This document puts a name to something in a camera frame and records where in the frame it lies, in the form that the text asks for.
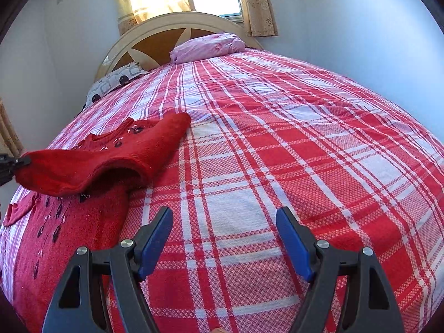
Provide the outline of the pink pillow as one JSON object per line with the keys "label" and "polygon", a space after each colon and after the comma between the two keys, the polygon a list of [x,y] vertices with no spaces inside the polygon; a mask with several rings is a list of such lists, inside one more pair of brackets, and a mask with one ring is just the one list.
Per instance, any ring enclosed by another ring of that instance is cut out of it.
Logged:
{"label": "pink pillow", "polygon": [[246,44],[237,35],[218,33],[190,39],[176,46],[169,55],[172,64],[181,64],[242,53],[245,49]]}

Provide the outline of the cream wooden headboard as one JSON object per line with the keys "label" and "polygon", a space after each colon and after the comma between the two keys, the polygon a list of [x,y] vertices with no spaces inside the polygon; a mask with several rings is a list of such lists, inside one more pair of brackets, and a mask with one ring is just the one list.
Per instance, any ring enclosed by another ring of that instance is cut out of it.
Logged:
{"label": "cream wooden headboard", "polygon": [[113,44],[99,66],[95,79],[130,63],[152,70],[170,62],[170,51],[190,39],[217,33],[233,33],[247,47],[261,50],[262,45],[245,34],[244,29],[223,17],[200,12],[176,12],[151,18],[132,27]]}

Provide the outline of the red knitted child sweater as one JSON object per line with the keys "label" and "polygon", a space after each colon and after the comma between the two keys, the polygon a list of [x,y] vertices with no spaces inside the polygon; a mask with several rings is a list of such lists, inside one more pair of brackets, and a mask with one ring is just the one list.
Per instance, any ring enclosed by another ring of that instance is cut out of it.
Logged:
{"label": "red knitted child sweater", "polygon": [[59,279],[74,251],[113,247],[129,194],[148,186],[190,127],[186,113],[124,120],[69,150],[27,154],[17,172],[27,190],[8,206],[1,231],[3,290],[30,332],[40,332]]}

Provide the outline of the red white plaid bedsheet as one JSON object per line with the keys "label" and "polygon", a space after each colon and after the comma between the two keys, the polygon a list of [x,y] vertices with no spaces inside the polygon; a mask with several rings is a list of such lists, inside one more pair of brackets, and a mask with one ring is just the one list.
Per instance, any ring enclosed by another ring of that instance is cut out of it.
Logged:
{"label": "red white plaid bedsheet", "polygon": [[124,120],[191,118],[186,138],[118,219],[129,238],[162,206],[174,225],[142,284],[162,332],[287,332],[307,291],[276,229],[292,210],[339,249],[370,247],[407,332],[443,300],[443,144],[347,77],[247,49],[164,65],[100,99],[53,140],[79,147]]}

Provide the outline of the white patterned pillow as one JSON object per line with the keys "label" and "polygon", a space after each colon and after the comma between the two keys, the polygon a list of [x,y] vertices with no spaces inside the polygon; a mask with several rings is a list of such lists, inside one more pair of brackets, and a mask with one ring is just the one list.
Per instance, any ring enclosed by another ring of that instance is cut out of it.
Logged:
{"label": "white patterned pillow", "polygon": [[128,63],[106,74],[106,76],[96,81],[88,91],[83,110],[91,107],[98,102],[98,100],[109,94],[109,92],[123,87],[132,80],[145,74],[148,74],[148,71],[143,69],[137,62]]}

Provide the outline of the yellow curtain side window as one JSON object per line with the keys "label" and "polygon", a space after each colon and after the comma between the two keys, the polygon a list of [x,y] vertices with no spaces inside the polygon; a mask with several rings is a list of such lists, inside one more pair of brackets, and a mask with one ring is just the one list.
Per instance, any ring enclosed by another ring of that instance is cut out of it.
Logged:
{"label": "yellow curtain side window", "polygon": [[23,146],[11,121],[8,118],[3,101],[0,101],[0,148],[1,154],[11,157],[21,157]]}

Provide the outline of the yellow curtain centre right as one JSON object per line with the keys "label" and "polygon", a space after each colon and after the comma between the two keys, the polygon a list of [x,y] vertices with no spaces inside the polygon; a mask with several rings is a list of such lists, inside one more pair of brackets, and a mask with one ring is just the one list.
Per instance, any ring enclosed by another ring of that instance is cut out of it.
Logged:
{"label": "yellow curtain centre right", "polygon": [[240,2],[247,35],[255,38],[278,35],[270,0],[240,0]]}

